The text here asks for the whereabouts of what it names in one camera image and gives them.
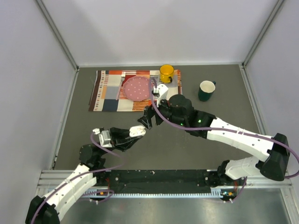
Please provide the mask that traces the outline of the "white oval charging case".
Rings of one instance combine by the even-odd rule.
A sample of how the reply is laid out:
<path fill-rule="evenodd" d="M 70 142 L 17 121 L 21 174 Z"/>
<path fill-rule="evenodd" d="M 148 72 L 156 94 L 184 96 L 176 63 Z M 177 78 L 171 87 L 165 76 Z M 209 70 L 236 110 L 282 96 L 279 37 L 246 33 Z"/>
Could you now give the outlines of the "white oval charging case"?
<path fill-rule="evenodd" d="M 130 137 L 141 137 L 146 134 L 146 127 L 143 125 L 133 126 L 129 129 L 129 136 Z"/>

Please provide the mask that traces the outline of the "dark green white mug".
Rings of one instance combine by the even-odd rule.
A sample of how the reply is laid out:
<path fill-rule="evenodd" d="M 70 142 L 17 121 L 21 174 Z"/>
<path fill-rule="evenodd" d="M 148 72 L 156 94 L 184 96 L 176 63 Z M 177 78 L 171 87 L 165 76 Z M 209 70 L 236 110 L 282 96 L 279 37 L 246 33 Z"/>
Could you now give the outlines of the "dark green white mug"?
<path fill-rule="evenodd" d="M 216 89 L 215 81 L 203 81 L 199 85 L 198 98 L 202 102 L 208 101 Z"/>

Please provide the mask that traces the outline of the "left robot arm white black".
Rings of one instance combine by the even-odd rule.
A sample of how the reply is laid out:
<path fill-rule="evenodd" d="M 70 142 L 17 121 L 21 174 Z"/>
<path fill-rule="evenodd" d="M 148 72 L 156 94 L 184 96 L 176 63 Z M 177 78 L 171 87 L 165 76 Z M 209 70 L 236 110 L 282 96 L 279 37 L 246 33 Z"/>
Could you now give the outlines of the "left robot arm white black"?
<path fill-rule="evenodd" d="M 114 169 L 105 168 L 104 154 L 118 157 L 113 150 L 126 151 L 146 134 L 143 125 L 129 129 L 95 128 L 91 144 L 81 147 L 80 163 L 58 186 L 44 196 L 35 196 L 25 219 L 27 224 L 58 224 L 70 207 L 94 185 L 105 182 L 106 174 Z"/>

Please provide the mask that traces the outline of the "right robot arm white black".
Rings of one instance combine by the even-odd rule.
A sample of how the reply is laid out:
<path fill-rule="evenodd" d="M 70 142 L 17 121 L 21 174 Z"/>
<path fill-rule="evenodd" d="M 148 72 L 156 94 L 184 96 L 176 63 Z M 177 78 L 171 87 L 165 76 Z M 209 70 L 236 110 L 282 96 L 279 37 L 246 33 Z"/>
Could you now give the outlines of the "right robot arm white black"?
<path fill-rule="evenodd" d="M 186 128 L 192 136 L 222 142 L 249 153 L 251 157 L 227 160 L 218 167 L 218 179 L 222 184 L 228 185 L 233 180 L 258 174 L 274 181 L 285 179 L 290 153 L 286 149 L 287 137 L 283 134 L 271 137 L 233 126 L 210 113 L 194 109 L 191 100 L 183 95 L 163 99 L 157 108 L 146 106 L 138 122 L 151 129 L 152 117 L 157 125 L 168 120 Z"/>

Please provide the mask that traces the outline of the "pink dotted plate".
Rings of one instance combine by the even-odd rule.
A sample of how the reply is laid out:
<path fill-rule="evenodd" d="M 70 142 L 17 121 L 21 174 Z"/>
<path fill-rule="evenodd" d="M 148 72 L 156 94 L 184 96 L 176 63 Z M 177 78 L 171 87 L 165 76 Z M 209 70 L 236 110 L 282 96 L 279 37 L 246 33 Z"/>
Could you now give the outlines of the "pink dotted plate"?
<path fill-rule="evenodd" d="M 150 97 L 149 84 L 146 77 L 131 77 L 123 85 L 124 96 L 131 101 L 144 101 Z"/>

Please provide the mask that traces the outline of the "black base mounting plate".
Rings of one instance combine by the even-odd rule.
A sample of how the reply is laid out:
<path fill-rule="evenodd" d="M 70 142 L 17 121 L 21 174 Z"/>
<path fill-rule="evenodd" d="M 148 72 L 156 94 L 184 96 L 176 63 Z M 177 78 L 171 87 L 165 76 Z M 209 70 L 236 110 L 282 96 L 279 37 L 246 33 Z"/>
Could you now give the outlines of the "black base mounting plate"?
<path fill-rule="evenodd" d="M 207 170 L 112 170 L 106 172 L 108 187 L 115 193 L 207 193 L 222 183 Z"/>

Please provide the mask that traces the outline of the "colourful checked placemat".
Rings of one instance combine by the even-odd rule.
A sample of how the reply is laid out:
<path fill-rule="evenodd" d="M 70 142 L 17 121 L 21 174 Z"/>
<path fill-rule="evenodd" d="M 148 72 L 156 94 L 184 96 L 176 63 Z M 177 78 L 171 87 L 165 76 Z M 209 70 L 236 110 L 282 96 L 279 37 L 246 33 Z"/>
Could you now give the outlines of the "colourful checked placemat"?
<path fill-rule="evenodd" d="M 119 99 L 116 100 L 117 91 L 121 82 L 122 72 L 126 72 L 122 83 Z M 90 112 L 141 112 L 144 107 L 151 104 L 148 98 L 141 102 L 131 101 L 124 96 L 123 85 L 131 77 L 153 77 L 160 84 L 158 70 L 98 70 L 91 96 Z"/>

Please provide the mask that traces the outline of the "grey fork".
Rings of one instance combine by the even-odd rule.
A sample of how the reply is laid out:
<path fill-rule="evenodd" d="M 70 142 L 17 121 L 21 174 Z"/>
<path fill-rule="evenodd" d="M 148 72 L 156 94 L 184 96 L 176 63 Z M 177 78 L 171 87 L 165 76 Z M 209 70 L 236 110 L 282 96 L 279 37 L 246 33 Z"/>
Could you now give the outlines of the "grey fork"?
<path fill-rule="evenodd" d="M 119 99 L 119 95 L 120 95 L 120 91 L 121 91 L 122 83 L 123 83 L 123 81 L 125 80 L 125 77 L 126 77 L 126 72 L 123 71 L 122 74 L 121 74 L 121 82 L 120 82 L 120 84 L 119 84 L 119 88 L 118 88 L 118 91 L 117 91 L 116 100 Z"/>

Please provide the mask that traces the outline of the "yellow glass mug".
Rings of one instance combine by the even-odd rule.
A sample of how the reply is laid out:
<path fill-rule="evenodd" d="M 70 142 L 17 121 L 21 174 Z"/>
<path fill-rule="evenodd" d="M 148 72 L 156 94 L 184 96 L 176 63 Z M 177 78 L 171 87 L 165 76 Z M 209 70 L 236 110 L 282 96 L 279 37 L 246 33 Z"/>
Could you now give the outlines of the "yellow glass mug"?
<path fill-rule="evenodd" d="M 174 68 L 171 65 L 169 64 L 162 65 L 159 71 L 160 71 L 160 81 L 162 83 L 165 84 L 172 83 Z"/>

